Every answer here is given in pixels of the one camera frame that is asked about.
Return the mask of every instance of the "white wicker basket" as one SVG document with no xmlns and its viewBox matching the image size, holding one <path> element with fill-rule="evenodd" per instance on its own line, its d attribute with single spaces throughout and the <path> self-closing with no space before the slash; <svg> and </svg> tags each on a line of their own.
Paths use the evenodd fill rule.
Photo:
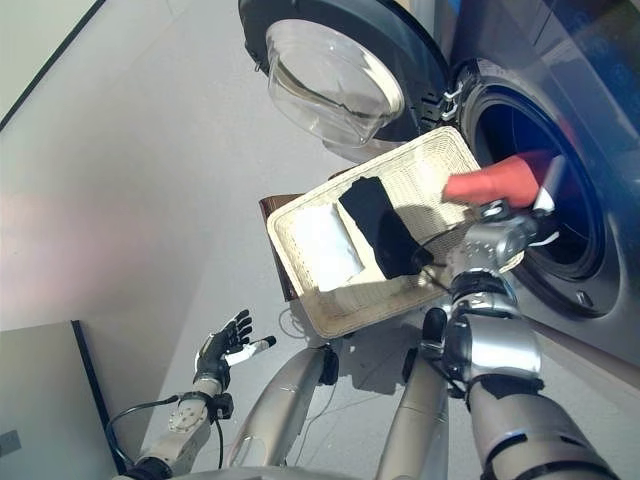
<svg viewBox="0 0 640 480">
<path fill-rule="evenodd" d="M 360 177 L 379 177 L 413 238 L 424 242 L 465 220 L 468 210 L 443 203 L 442 189 L 450 174 L 478 168 L 458 131 L 443 127 L 339 175 L 269 216 L 269 237 L 319 335 L 325 338 L 345 335 L 416 308 L 443 293 L 426 274 L 386 280 L 373 249 L 338 202 L 340 195 Z M 365 268 L 345 286 L 320 292 L 302 260 L 291 226 L 299 209 L 327 203 L 336 204 Z M 435 263 L 444 263 L 446 253 L 461 240 L 463 233 L 452 232 L 429 245 Z M 430 273 L 442 282 L 450 280 L 442 269 L 432 267 Z"/>
</svg>

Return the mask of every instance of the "washing machine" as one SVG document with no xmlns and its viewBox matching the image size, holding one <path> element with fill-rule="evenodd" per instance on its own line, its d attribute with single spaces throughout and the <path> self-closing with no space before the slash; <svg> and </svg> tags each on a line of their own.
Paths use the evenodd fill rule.
<svg viewBox="0 0 640 480">
<path fill-rule="evenodd" d="M 636 0 L 240 0 L 268 94 L 366 160 L 441 125 L 481 165 L 568 160 L 560 237 L 514 275 L 523 312 L 640 366 L 640 12 Z"/>
</svg>

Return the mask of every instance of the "metallic robot arm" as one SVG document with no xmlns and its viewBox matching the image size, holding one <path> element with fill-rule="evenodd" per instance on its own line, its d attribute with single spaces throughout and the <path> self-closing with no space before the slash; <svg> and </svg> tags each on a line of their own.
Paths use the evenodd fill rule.
<svg viewBox="0 0 640 480">
<path fill-rule="evenodd" d="M 275 344 L 274 337 L 249 343 L 251 317 L 243 310 L 218 332 L 211 333 L 195 359 L 192 390 L 181 395 L 167 431 L 124 476 L 114 480 L 159 480 L 189 473 L 209 439 L 211 425 L 233 413 L 229 367 Z"/>
<path fill-rule="evenodd" d="M 538 241 L 540 229 L 526 216 L 468 230 L 454 256 L 442 368 L 466 387 L 483 479 L 615 479 L 562 407 L 540 395 L 535 334 L 499 273 Z"/>
</svg>

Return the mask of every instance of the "washing machine door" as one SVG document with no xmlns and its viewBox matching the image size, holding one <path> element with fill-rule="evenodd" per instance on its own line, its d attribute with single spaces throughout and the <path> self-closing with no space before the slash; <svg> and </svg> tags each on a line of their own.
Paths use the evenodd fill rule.
<svg viewBox="0 0 640 480">
<path fill-rule="evenodd" d="M 440 48 L 395 1 L 240 0 L 239 12 L 275 105 L 325 145 L 395 146 L 451 107 Z"/>
</svg>

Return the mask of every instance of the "gray floor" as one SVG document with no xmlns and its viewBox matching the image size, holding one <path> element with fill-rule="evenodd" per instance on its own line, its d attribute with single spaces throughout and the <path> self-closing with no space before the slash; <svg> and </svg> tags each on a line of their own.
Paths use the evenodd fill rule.
<svg viewBox="0 0 640 480">
<path fill-rule="evenodd" d="M 26 307 L 7 294 L 2 328 L 86 320 L 116 412 L 187 389 L 205 336 L 250 308 L 255 335 L 278 344 L 233 368 L 227 444 L 271 376 L 317 341 L 282 300 L 256 202 L 307 191 L 350 165 L 270 104 L 236 9 L 235 0 L 110 0 L 0 136 L 3 195 L 24 207 L 6 217 L 22 249 L 11 257 L 22 274 L 11 292 L 42 294 Z M 40 239 L 52 253 L 34 270 L 25 259 Z M 74 241 L 92 248 L 69 250 Z M 340 380 L 318 389 L 290 463 L 371 477 L 419 318 L 343 345 Z M 549 359 L 544 372 L 549 394 L 622 478 L 634 478 L 639 419 Z M 460 402 L 450 413 L 451 478 L 477 477 L 468 414 Z M 156 438 L 167 414 L 158 409 L 146 435 L 144 416 L 123 424 L 123 444 Z M 213 468 L 217 449 L 213 436 L 196 470 Z"/>
</svg>

